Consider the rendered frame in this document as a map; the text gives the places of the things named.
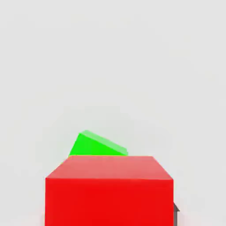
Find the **small green cube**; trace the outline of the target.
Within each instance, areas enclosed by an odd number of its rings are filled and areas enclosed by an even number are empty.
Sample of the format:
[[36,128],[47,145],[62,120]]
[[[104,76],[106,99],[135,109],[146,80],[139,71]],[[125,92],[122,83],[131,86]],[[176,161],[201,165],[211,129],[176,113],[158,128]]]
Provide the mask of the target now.
[[69,153],[71,155],[128,156],[127,149],[89,130],[78,134]]

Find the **small red cube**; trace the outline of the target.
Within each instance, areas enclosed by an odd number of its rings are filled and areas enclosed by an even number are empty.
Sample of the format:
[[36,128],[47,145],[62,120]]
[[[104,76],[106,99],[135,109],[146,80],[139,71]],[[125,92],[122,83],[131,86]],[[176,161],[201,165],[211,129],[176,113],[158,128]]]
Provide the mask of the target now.
[[71,156],[45,179],[45,226],[173,226],[173,179],[151,156]]

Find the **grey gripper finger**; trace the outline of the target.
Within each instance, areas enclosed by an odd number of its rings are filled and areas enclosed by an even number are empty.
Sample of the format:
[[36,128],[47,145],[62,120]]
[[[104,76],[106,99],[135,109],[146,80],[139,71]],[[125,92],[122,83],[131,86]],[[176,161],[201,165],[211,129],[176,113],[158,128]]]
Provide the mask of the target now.
[[180,212],[180,210],[175,203],[173,203],[173,207],[174,207],[174,209],[173,209],[173,226],[177,226],[177,220],[178,220],[177,214],[178,214],[178,212]]

